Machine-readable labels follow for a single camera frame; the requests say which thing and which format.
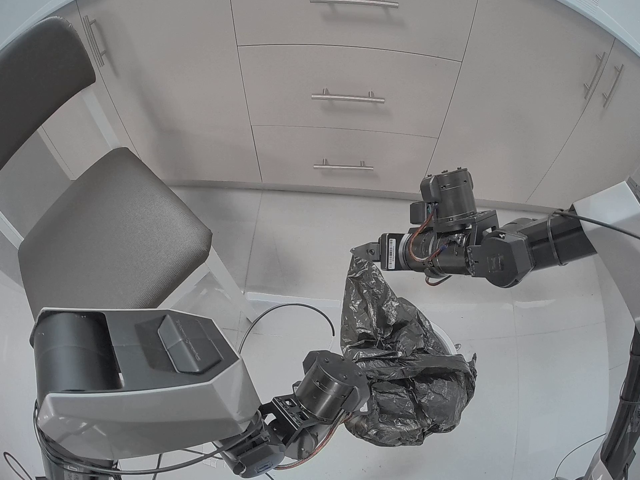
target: metal handle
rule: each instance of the metal handle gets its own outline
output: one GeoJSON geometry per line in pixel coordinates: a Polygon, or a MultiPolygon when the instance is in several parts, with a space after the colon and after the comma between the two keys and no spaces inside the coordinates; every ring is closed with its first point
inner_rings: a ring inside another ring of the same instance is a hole
{"type": "Polygon", "coordinates": [[[93,54],[93,58],[95,59],[95,63],[98,64],[98,67],[104,66],[104,60],[102,57],[107,50],[100,50],[98,47],[98,41],[95,40],[95,34],[93,33],[92,25],[95,23],[95,20],[89,20],[89,16],[86,14],[82,18],[82,25],[84,28],[84,33],[86,34],[86,39],[89,41],[89,48],[91,53],[93,54]]]}
{"type": "Polygon", "coordinates": [[[582,85],[584,85],[584,88],[587,89],[587,93],[584,95],[584,99],[588,99],[589,98],[589,95],[591,94],[591,89],[593,88],[594,84],[596,83],[596,79],[598,78],[598,73],[600,73],[600,68],[602,67],[602,63],[604,62],[604,59],[605,59],[606,56],[607,56],[607,52],[602,52],[602,55],[598,55],[596,53],[596,57],[599,60],[598,67],[596,68],[596,73],[593,74],[593,78],[591,79],[591,83],[589,85],[582,84],[582,85]]]}
{"type": "Polygon", "coordinates": [[[312,4],[354,4],[354,5],[375,5],[377,7],[387,7],[398,9],[398,2],[387,2],[386,0],[309,0],[312,4]]]}
{"type": "Polygon", "coordinates": [[[322,89],[322,94],[311,94],[312,100],[331,101],[359,101],[363,103],[384,103],[384,98],[376,98],[373,91],[369,91],[369,96],[348,96],[347,94],[329,94],[329,89],[322,89]]]}
{"type": "Polygon", "coordinates": [[[604,96],[604,105],[602,105],[603,108],[607,108],[609,106],[609,102],[611,101],[611,97],[613,96],[613,91],[615,91],[616,87],[618,86],[618,82],[620,81],[620,76],[622,75],[622,70],[625,68],[625,65],[620,64],[620,67],[613,66],[613,68],[618,72],[618,74],[616,75],[616,79],[613,80],[613,85],[611,86],[609,94],[606,94],[604,92],[602,93],[602,95],[604,96]]]}
{"type": "Polygon", "coordinates": [[[314,169],[342,169],[342,170],[351,170],[351,171],[373,171],[373,167],[370,165],[365,165],[364,160],[360,160],[360,165],[340,165],[340,164],[329,164],[329,160],[324,158],[322,160],[322,164],[315,164],[314,169]]]}

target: white countertop edge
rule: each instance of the white countertop edge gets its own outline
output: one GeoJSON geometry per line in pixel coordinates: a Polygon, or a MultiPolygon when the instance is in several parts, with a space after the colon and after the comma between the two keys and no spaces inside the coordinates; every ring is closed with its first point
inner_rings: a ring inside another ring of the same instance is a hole
{"type": "MultiPolygon", "coordinates": [[[[41,7],[39,11],[33,14],[27,21],[25,21],[17,30],[15,30],[11,36],[9,36],[2,44],[0,44],[0,49],[4,48],[7,44],[9,44],[16,36],[21,34],[24,30],[32,26],[37,21],[43,19],[46,16],[49,16],[53,12],[57,11],[61,7],[64,7],[69,2],[73,0],[50,0],[46,5],[41,7]]],[[[610,15],[604,12],[600,8],[596,8],[595,10],[587,9],[585,7],[580,6],[574,1],[571,0],[557,0],[558,2],[566,5],[567,7],[573,9],[574,11],[582,14],[586,18],[590,19],[597,25],[601,26],[612,34],[614,37],[622,41],[622,43],[626,44],[636,55],[640,56],[640,42],[638,42],[635,38],[631,36],[617,21],[615,21],[610,15]]]]}

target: trash bag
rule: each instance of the trash bag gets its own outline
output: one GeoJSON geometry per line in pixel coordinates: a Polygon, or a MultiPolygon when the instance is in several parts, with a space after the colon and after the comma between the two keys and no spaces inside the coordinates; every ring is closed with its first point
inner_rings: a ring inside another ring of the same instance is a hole
{"type": "Polygon", "coordinates": [[[396,297],[372,262],[353,257],[344,289],[340,347],[369,379],[369,414],[345,423],[378,446],[420,445],[452,431],[476,388],[476,356],[449,355],[431,323],[396,297]]]}

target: gray upholstered chair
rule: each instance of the gray upholstered chair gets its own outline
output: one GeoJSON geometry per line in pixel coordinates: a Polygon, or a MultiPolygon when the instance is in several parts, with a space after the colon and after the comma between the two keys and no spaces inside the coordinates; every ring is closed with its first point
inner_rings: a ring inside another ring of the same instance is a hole
{"type": "Polygon", "coordinates": [[[118,147],[94,82],[80,38],[62,18],[37,23],[0,51],[0,168],[76,93],[112,149],[24,239],[0,212],[34,317],[43,307],[171,307],[212,272],[233,306],[253,319],[211,248],[211,231],[132,151],[118,147]]]}

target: chair seat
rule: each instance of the chair seat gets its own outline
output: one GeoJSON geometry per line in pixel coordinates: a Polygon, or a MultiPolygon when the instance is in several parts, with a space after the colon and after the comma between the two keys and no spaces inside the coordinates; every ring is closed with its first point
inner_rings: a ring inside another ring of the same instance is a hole
{"type": "Polygon", "coordinates": [[[129,149],[110,151],[59,197],[18,251],[43,307],[156,308],[206,260],[211,231],[129,149]]]}

